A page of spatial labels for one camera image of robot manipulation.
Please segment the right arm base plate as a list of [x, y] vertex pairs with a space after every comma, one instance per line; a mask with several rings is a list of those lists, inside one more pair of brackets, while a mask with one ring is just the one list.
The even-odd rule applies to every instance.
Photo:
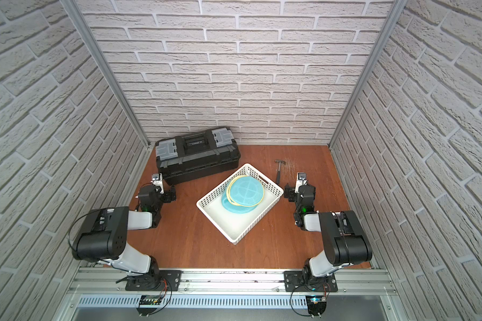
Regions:
[[287, 292], [337, 292], [337, 281], [334, 275], [316, 278], [302, 271], [287, 270], [283, 272], [284, 285]]

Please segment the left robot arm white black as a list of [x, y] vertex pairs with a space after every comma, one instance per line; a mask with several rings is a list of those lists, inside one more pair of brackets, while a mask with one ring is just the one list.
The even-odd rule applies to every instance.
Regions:
[[127, 291], [168, 290], [170, 283], [161, 275], [156, 259], [131, 246], [127, 234], [129, 230], [155, 229], [163, 205], [176, 200], [175, 187], [165, 192], [159, 185], [146, 185], [137, 198], [138, 211], [109, 207], [81, 216], [82, 225], [68, 244], [75, 259], [103, 263], [126, 273], [118, 282], [125, 282]]

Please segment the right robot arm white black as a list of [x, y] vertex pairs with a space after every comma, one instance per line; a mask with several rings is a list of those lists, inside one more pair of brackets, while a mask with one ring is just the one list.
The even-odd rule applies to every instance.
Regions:
[[305, 261], [298, 272], [285, 272], [287, 291], [331, 285], [333, 274], [348, 266], [369, 262], [373, 257], [370, 241], [354, 211], [320, 212], [314, 208], [315, 187], [285, 186], [284, 198], [295, 204], [295, 224], [303, 231], [319, 232], [323, 249]]

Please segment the teal mesh laundry bag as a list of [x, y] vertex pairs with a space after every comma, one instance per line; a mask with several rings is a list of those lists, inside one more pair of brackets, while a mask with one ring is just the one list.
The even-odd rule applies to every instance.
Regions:
[[255, 209], [264, 199], [262, 183], [249, 175], [235, 177], [222, 195], [222, 206], [226, 211], [245, 214]]

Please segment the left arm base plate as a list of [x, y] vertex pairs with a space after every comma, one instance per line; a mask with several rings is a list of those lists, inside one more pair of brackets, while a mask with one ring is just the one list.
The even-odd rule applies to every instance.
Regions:
[[127, 276], [126, 291], [162, 291], [167, 286], [167, 291], [178, 291], [181, 270], [160, 270], [159, 274], [142, 274]]

